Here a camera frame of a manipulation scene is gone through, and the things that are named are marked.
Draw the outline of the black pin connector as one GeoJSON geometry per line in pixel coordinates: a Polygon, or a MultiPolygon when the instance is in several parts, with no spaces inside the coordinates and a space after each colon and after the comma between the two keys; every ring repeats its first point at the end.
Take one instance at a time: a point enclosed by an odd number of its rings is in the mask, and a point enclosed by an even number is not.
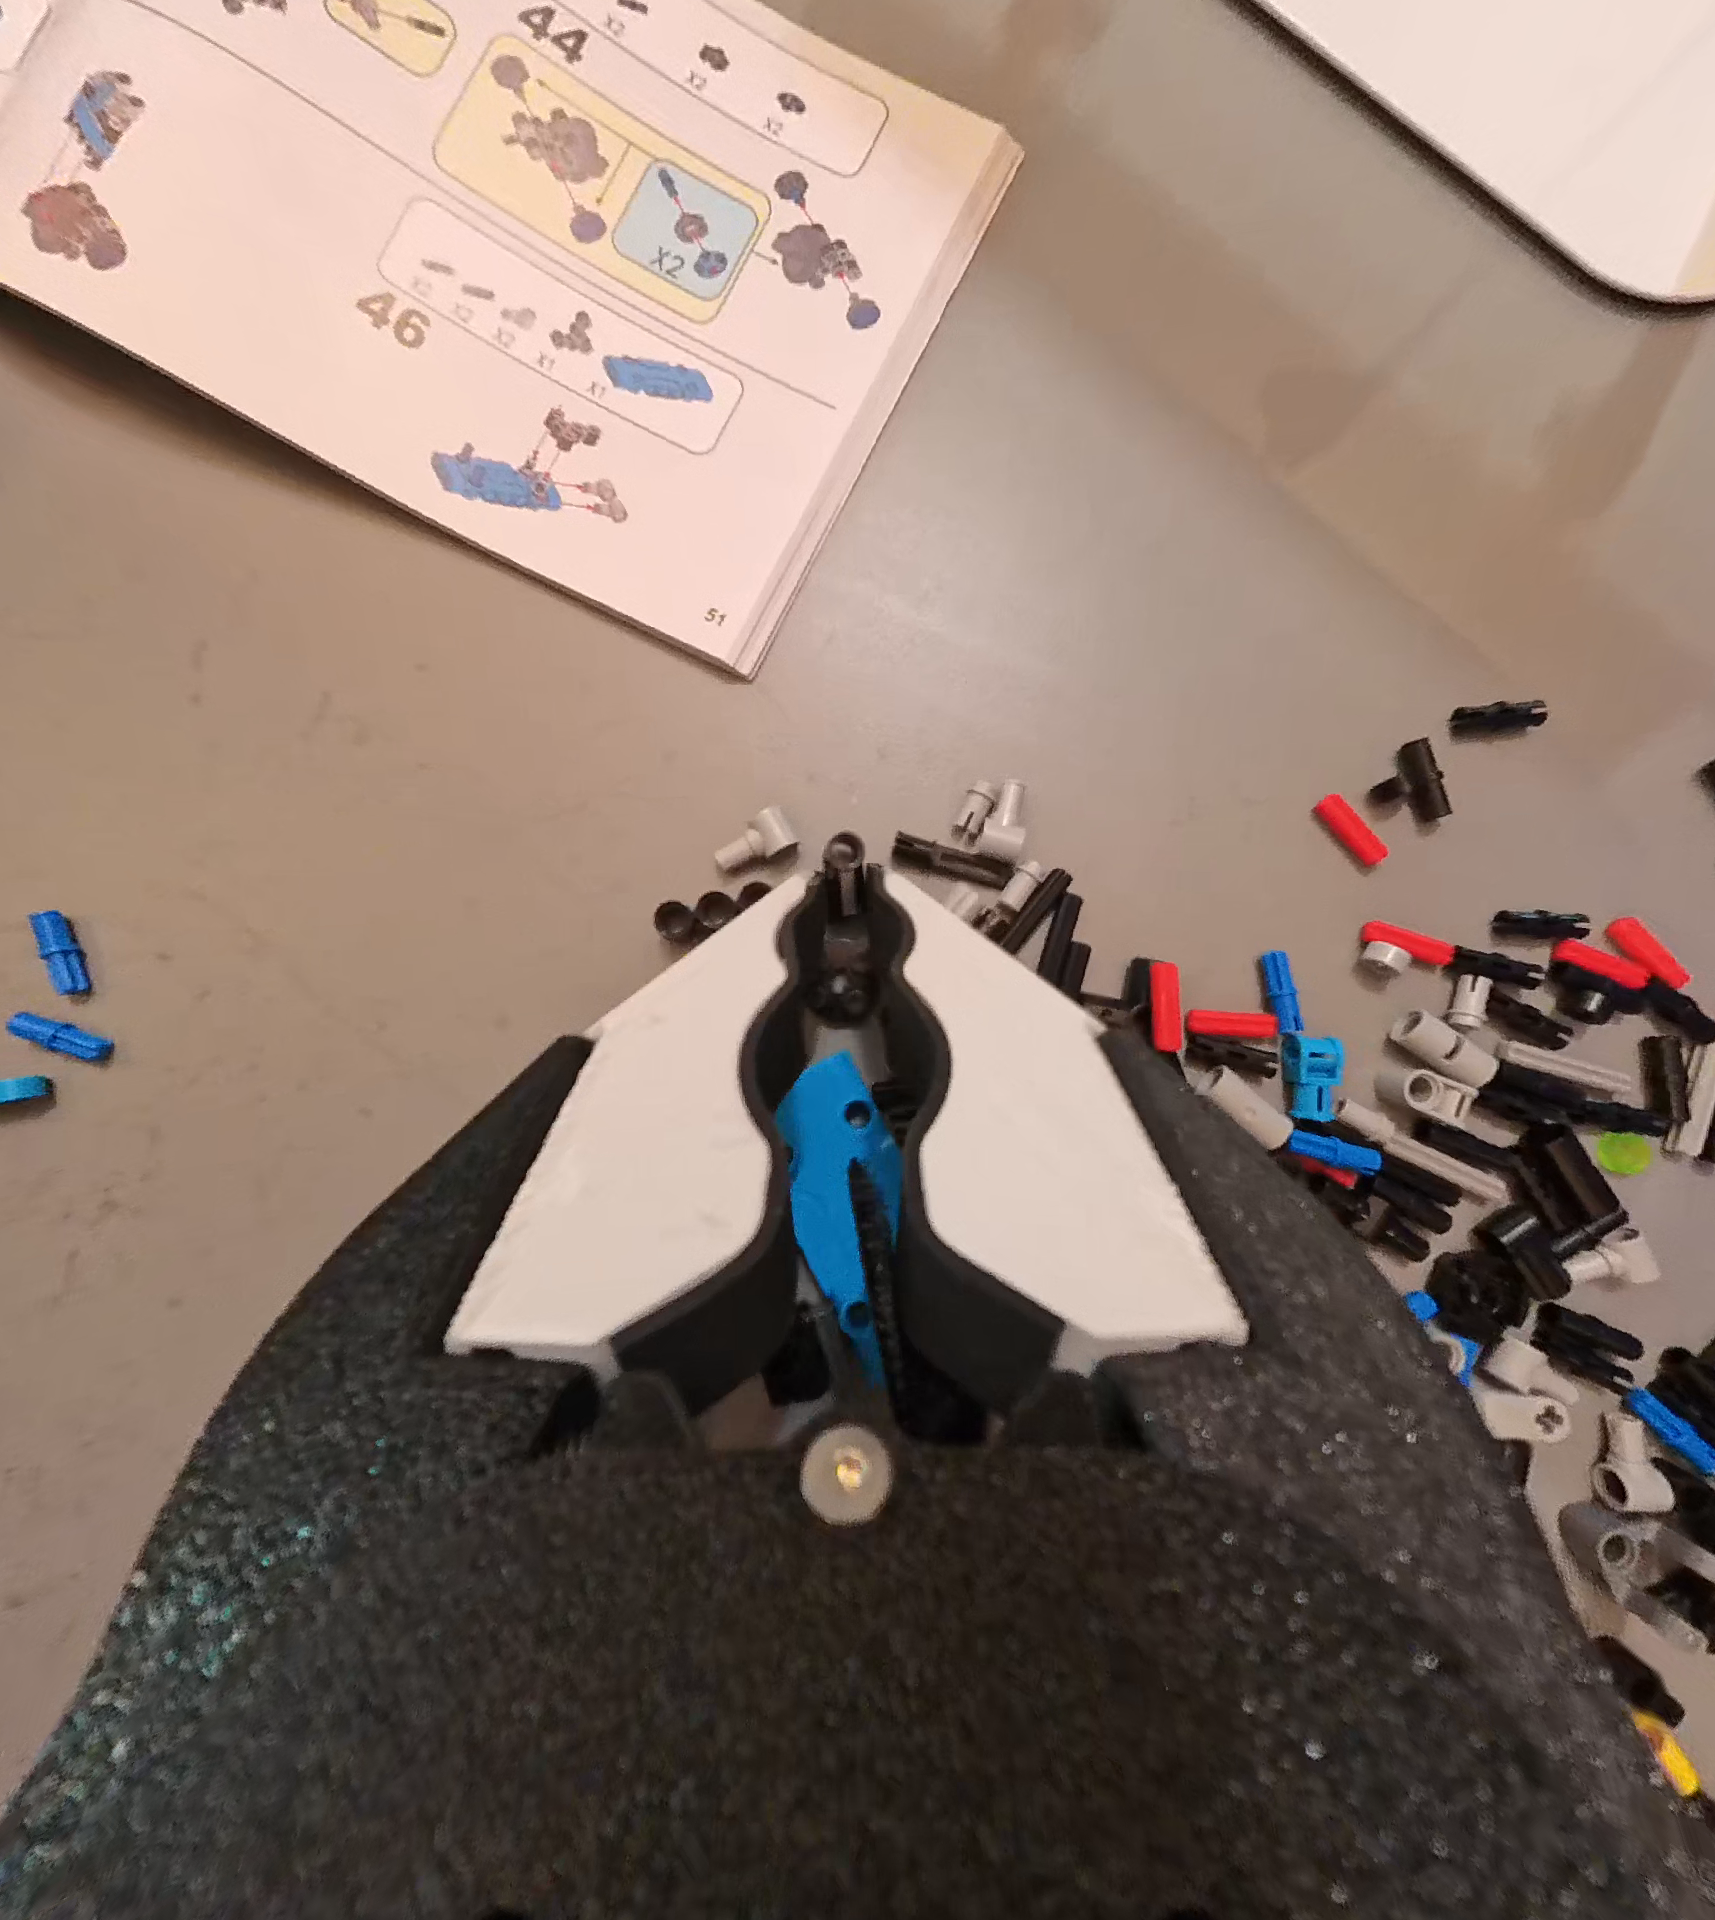
{"type": "Polygon", "coordinates": [[[869,1018],[875,997],[869,927],[869,863],[863,840],[835,831],[821,849],[821,931],[807,980],[811,1012],[831,1028],[853,1028],[869,1018]]]}

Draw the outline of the white stand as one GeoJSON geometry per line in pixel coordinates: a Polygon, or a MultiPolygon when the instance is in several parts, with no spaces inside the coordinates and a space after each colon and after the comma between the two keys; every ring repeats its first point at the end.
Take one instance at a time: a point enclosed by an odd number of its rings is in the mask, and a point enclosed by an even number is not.
{"type": "Polygon", "coordinates": [[[1598,283],[1715,302],[1715,2],[1262,2],[1598,283]]]}

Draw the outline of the instruction booklet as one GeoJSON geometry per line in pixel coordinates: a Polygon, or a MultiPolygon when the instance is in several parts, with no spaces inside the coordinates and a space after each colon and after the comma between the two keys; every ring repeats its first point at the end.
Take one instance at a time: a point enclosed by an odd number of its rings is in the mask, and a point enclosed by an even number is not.
{"type": "Polygon", "coordinates": [[[0,3],[0,288],[739,679],[1018,168],[763,3],[0,3]]]}

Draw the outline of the pile of small building parts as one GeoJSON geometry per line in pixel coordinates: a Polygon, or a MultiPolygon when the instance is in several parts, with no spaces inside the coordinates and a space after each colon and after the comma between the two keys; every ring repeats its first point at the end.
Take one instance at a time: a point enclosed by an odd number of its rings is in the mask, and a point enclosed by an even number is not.
{"type": "Polygon", "coordinates": [[[829,1579],[827,1625],[753,1628],[773,1664],[727,1754],[769,1759],[753,1845],[781,1916],[1715,1916],[1715,1801],[1644,1736],[1658,1671],[1566,1617],[1524,1497],[1530,1442],[1482,1418],[1568,1385],[1662,1461],[1654,1516],[1578,1506],[1654,1567],[1608,1563],[1654,1628],[1715,1646],[1708,1362],[1636,1341],[1568,1292],[1638,1275],[1642,1218],[1588,1135],[1680,1105],[1570,1077],[1562,1019],[1512,958],[1378,958],[1492,1019],[1432,1018],[1388,985],[1396,1033],[1304,1129],[1382,1154],[1310,1170],[1256,1147],[1204,1091],[1280,1090],[1292,1038],[1150,1052],[1150,963],[1102,1019],[1128,1090],[1174,1122],[1180,1195],[1250,1311],[1244,1348],[1126,1360],[1118,1451],[926,1451],[883,1537],[829,1579]]]}

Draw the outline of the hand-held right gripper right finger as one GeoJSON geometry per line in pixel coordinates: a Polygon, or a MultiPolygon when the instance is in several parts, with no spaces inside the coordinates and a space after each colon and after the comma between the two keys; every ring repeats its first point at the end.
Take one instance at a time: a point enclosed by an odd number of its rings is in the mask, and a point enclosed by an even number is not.
{"type": "Polygon", "coordinates": [[[920,887],[881,873],[890,1061],[916,1091],[896,1237],[908,1341],[942,1374],[1090,1374],[1238,1348],[1204,1246],[1108,1033],[920,887]]]}

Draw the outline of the large blue frame block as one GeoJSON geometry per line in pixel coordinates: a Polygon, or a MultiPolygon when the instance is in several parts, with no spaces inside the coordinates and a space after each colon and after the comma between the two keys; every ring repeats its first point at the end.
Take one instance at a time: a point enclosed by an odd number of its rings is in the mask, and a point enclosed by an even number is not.
{"type": "Polygon", "coordinates": [[[886,1310],[877,1298],[896,1241],[900,1147],[849,1050],[803,1068],[777,1103],[775,1123],[787,1150],[797,1252],[865,1378],[884,1387],[886,1310]]]}

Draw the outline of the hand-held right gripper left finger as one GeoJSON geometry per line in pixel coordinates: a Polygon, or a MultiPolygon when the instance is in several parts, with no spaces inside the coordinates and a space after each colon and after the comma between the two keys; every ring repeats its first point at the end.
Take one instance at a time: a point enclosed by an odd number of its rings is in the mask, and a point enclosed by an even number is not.
{"type": "Polygon", "coordinates": [[[771,1203],[769,1128],[743,1046],[791,980],[777,952],[799,887],[751,904],[587,1032],[587,1056],[443,1331],[611,1378],[621,1343],[751,1249],[771,1203]]]}

